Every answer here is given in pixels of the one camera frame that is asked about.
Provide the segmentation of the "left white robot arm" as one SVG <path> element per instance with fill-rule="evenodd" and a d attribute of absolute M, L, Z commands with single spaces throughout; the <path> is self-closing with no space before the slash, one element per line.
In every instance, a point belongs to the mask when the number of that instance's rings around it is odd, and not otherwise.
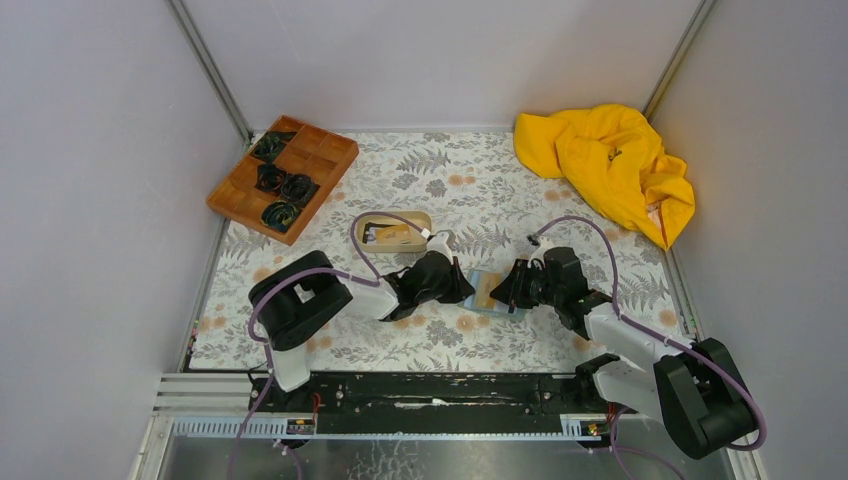
<path fill-rule="evenodd" d="M 410 267 L 368 280 L 337 270 L 312 251 L 257 283 L 248 293 L 248 332 L 265 345 L 274 378 L 272 398 L 288 411 L 309 401 L 306 343 L 338 315 L 395 322 L 422 304 L 459 304 L 475 293 L 449 247 L 450 234 L 429 234 L 426 251 Z"/>

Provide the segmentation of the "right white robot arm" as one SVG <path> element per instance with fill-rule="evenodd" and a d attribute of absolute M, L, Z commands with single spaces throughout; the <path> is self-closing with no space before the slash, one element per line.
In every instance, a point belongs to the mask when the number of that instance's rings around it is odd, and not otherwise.
<path fill-rule="evenodd" d="M 518 259 L 490 296 L 508 310 L 554 309 L 562 325 L 607 353 L 578 365 L 575 402 L 597 412 L 608 403 L 661 423 L 687 456 L 701 459 L 755 432 L 759 422 L 728 349 L 637 328 L 611 296 L 592 289 L 567 247 L 539 247 Z"/>

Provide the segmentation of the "green card holder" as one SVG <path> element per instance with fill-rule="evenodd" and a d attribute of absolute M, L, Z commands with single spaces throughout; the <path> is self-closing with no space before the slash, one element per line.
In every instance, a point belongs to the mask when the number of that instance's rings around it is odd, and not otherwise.
<path fill-rule="evenodd" d="M 528 310 L 510 307 L 491 296 L 492 291 L 505 279 L 505 274 L 472 269 L 468 273 L 468 281 L 474 288 L 473 295 L 467 297 L 460 306 L 466 310 L 503 317 L 510 320 L 523 320 Z"/>

